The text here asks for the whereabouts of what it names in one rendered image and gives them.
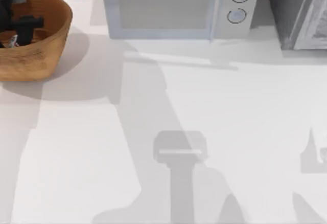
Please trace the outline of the small white and silver object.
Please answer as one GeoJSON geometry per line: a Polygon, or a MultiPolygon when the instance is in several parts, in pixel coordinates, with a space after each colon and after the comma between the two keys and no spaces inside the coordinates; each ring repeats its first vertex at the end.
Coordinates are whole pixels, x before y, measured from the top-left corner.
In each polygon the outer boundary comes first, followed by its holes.
{"type": "Polygon", "coordinates": [[[7,44],[7,47],[8,47],[8,48],[19,47],[19,44],[17,43],[17,40],[18,40],[18,35],[17,35],[17,34],[16,34],[16,35],[13,35],[13,36],[10,38],[10,40],[9,40],[9,42],[8,42],[8,44],[7,44]]]}

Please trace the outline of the wooden basket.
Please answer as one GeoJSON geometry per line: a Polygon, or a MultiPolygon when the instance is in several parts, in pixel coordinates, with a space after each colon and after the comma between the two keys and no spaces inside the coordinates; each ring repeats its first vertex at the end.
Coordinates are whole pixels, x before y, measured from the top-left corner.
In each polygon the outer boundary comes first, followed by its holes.
{"type": "Polygon", "coordinates": [[[27,0],[12,6],[14,19],[42,16],[31,44],[0,49],[0,81],[33,81],[49,77],[62,56],[73,13],[63,0],[27,0]]]}

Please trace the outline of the pale blue microwave door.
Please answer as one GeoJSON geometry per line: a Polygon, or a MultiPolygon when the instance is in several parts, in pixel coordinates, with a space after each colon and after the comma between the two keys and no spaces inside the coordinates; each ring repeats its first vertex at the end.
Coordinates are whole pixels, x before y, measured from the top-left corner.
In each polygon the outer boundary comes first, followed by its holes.
{"type": "Polygon", "coordinates": [[[219,0],[104,0],[112,39],[213,39],[219,0]]]}

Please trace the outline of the pale microwave oven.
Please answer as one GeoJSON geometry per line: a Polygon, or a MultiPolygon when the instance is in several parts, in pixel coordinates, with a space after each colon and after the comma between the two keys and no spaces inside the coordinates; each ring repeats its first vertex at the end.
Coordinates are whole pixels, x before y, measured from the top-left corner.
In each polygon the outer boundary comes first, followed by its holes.
{"type": "Polygon", "coordinates": [[[246,37],[250,30],[256,2],[257,0],[248,0],[245,3],[238,4],[232,0],[219,0],[219,11],[214,40],[246,37]],[[240,24],[231,24],[227,20],[227,14],[229,11],[237,8],[244,9],[247,12],[247,17],[240,24]]]}

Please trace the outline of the pale grey cabinet door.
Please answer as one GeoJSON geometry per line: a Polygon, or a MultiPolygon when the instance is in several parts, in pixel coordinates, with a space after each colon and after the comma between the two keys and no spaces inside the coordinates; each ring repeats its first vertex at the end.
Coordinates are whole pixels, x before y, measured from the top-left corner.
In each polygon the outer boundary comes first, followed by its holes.
{"type": "Polygon", "coordinates": [[[327,0],[304,0],[296,50],[327,50],[327,0]]]}

